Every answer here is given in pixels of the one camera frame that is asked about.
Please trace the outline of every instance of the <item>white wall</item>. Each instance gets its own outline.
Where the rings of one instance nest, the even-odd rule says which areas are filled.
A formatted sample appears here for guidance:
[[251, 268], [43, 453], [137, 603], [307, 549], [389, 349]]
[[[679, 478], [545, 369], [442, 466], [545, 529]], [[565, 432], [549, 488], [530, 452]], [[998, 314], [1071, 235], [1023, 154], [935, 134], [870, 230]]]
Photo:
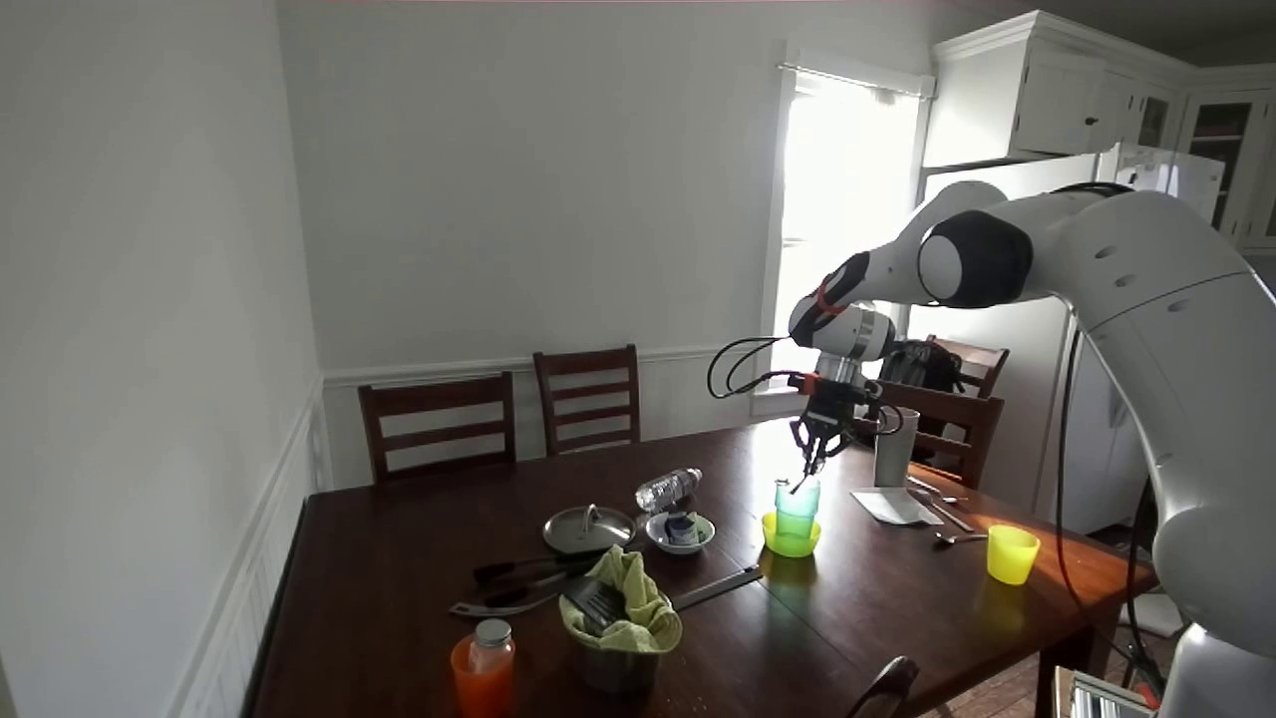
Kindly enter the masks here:
[[931, 36], [979, 21], [942, 0], [283, 0], [336, 484], [365, 474], [355, 383], [523, 367], [537, 345], [639, 344], [640, 376], [685, 367], [640, 393], [663, 409], [650, 435], [741, 417], [700, 369], [761, 327], [786, 44], [926, 73]]
[[0, 69], [0, 661], [176, 712], [317, 393], [275, 6], [5, 0]]

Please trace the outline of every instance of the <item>ceiling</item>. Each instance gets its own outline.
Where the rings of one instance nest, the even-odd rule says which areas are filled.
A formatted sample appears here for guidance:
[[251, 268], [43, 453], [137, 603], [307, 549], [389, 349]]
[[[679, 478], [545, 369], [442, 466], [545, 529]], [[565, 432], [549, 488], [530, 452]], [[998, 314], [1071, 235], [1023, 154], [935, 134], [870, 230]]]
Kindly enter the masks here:
[[1276, 0], [1035, 0], [1035, 6], [1196, 65], [1276, 60]]

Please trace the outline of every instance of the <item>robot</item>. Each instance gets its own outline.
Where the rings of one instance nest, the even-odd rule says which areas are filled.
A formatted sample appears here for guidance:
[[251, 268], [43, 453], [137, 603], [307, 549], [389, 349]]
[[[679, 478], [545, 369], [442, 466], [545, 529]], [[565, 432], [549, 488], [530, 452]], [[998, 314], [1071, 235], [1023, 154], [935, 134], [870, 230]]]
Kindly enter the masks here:
[[1137, 416], [1153, 492], [1153, 566], [1192, 621], [1165, 685], [1165, 718], [1276, 710], [1276, 300], [1184, 203], [1104, 182], [1004, 198], [954, 182], [891, 244], [849, 256], [790, 314], [817, 345], [793, 423], [805, 472], [842, 452], [878, 404], [865, 357], [891, 323], [862, 303], [993, 307], [1058, 296]]

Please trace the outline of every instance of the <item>white cabinet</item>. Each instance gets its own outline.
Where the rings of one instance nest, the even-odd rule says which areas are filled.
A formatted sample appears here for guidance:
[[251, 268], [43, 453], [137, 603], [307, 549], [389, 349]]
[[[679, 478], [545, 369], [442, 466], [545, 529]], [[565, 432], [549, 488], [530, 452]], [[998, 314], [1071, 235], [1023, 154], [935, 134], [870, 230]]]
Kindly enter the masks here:
[[926, 169], [1169, 147], [1188, 65], [1027, 13], [935, 44]]
[[1222, 162], [1212, 223], [1249, 256], [1276, 256], [1276, 69], [1196, 73], [1184, 151]]

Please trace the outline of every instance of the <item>plate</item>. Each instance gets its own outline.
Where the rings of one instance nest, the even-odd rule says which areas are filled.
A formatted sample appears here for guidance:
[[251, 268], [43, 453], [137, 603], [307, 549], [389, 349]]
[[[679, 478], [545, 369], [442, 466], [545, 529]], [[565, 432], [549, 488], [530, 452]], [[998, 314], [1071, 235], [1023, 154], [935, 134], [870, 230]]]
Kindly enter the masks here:
[[658, 512], [640, 521], [646, 537], [667, 553], [696, 553], [716, 533], [716, 526], [696, 512], [679, 516], [688, 521], [685, 529], [668, 529], [668, 520], [672, 520], [668, 512]]
[[557, 516], [545, 520], [541, 537], [549, 544], [549, 549], [557, 553], [590, 553], [590, 549], [607, 549], [607, 548], [623, 548], [631, 544], [631, 520], [615, 506], [565, 506]]

